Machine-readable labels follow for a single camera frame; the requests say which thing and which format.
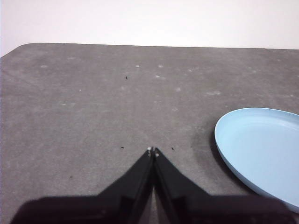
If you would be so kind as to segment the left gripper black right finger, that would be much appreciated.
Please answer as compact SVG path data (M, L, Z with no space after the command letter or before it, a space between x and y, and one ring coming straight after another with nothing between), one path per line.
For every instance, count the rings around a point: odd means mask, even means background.
M154 149L155 190L171 224L294 224L288 208L271 197L213 196Z

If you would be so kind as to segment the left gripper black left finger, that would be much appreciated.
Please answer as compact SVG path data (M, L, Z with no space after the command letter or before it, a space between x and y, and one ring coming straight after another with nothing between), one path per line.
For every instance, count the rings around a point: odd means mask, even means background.
M93 196L51 196L24 203L13 224L137 224L151 196L154 158L147 150L120 178Z

